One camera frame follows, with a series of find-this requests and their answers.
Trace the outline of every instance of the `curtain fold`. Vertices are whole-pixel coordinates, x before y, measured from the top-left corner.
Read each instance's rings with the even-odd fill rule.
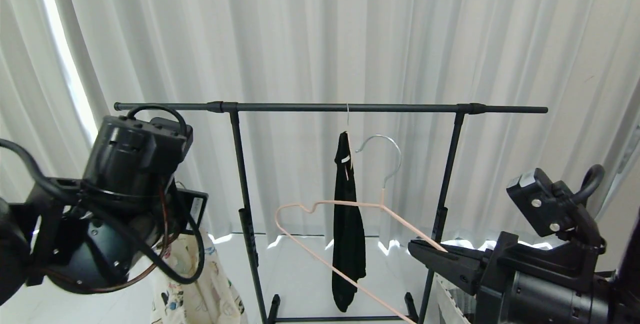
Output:
[[[66,3],[75,11],[96,74],[100,90],[93,90],[109,106],[214,100],[549,106],[546,115],[465,118],[446,201],[445,239],[470,238],[476,247],[501,230],[537,241],[506,195],[509,179],[542,167],[577,189],[598,162],[608,163],[612,176],[615,161],[606,158],[627,137],[623,119],[638,107],[632,94],[640,78],[640,0]],[[426,231],[434,220],[453,117],[349,117],[354,146],[375,133],[398,142],[404,161],[387,185],[385,203]],[[240,231],[242,197],[229,119],[194,112],[185,118],[195,141],[178,177],[210,193],[207,230],[215,236]],[[332,197],[334,145],[347,130],[346,115],[243,112],[240,122],[254,228],[273,240],[275,208]],[[382,180],[395,165],[393,149],[371,144],[354,161],[358,198],[377,203]],[[593,213],[604,201],[598,198],[589,205]],[[362,215],[366,233],[384,243],[409,238],[380,213]],[[331,218],[329,208],[311,217],[283,213],[281,222],[291,233],[329,240]]]
[[[0,0],[0,138],[25,147],[46,176],[78,178],[89,135],[76,112],[43,0]],[[0,195],[22,202],[34,181],[0,149]]]

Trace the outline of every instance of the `laundry basket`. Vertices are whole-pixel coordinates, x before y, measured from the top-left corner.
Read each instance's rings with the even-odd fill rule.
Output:
[[[436,274],[436,297],[440,324],[471,324],[476,315],[476,299]]]

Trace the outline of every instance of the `hanging black shirt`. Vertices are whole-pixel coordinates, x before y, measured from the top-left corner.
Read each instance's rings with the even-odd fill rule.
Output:
[[[352,168],[351,152],[347,132],[340,134],[338,151],[335,154],[338,166],[335,175],[336,201],[356,200],[356,182]],[[360,209],[354,206],[336,204],[333,209],[333,266],[357,282],[366,276],[366,256],[364,243],[364,226]],[[354,301],[358,288],[341,276],[332,272],[331,289],[333,301],[341,312],[346,312]]]

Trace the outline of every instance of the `black metal clothing rack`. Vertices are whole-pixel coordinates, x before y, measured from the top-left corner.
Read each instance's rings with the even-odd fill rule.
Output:
[[[144,103],[115,103],[116,110],[126,110],[144,105]],[[451,172],[458,148],[458,140],[462,129],[462,122],[465,115],[475,115],[482,113],[547,113],[548,108],[543,106],[488,106],[480,103],[462,103],[456,105],[409,105],[409,104],[346,104],[346,103],[238,103],[214,101],[208,103],[160,103],[174,110],[205,110],[214,113],[229,113],[231,128],[233,129],[233,142],[235,144],[235,157],[237,160],[238,174],[240,176],[240,189],[242,190],[242,202],[244,208],[238,212],[242,223],[242,234],[246,253],[249,257],[249,266],[255,294],[258,299],[258,309],[262,324],[274,324],[276,322],[359,322],[359,321],[382,321],[399,320],[396,316],[375,316],[375,317],[301,317],[301,318],[279,318],[278,308],[281,303],[279,295],[274,295],[271,301],[269,315],[266,313],[265,298],[258,274],[258,250],[256,249],[256,235],[254,234],[253,219],[251,216],[251,204],[249,203],[249,186],[247,184],[247,169],[245,167],[245,156],[242,149],[242,139],[240,136],[240,118],[238,112],[404,112],[404,113],[455,113],[453,133],[446,157],[444,176],[440,188],[436,217],[433,222],[432,239],[436,242],[442,240],[444,224],[447,218],[447,208],[445,201],[449,190]],[[418,324],[425,322],[427,304],[434,282],[434,273],[429,271],[424,286],[424,295],[420,306],[420,313],[416,312],[414,300],[410,293],[404,296],[407,306],[407,317]]]

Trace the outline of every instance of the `silver metal hook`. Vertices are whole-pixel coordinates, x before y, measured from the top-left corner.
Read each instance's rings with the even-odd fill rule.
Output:
[[[371,140],[371,138],[375,138],[375,137],[381,137],[381,138],[384,138],[384,139],[388,140],[389,142],[391,142],[395,146],[395,149],[398,151],[398,165],[396,165],[396,167],[393,170],[393,172],[387,174],[386,177],[384,177],[384,182],[382,183],[382,189],[384,189],[387,186],[387,181],[389,179],[391,179],[391,177],[395,176],[395,174],[398,173],[398,171],[400,170],[400,166],[402,166],[402,151],[400,151],[400,147],[398,147],[398,143],[396,143],[395,140],[393,140],[393,138],[387,137],[386,135],[375,134],[375,135],[372,135],[371,137],[367,138],[364,142],[362,142],[362,145],[360,146],[360,148],[356,149],[356,153],[362,152],[362,150],[364,149],[364,146],[366,146],[367,142],[369,142]]]

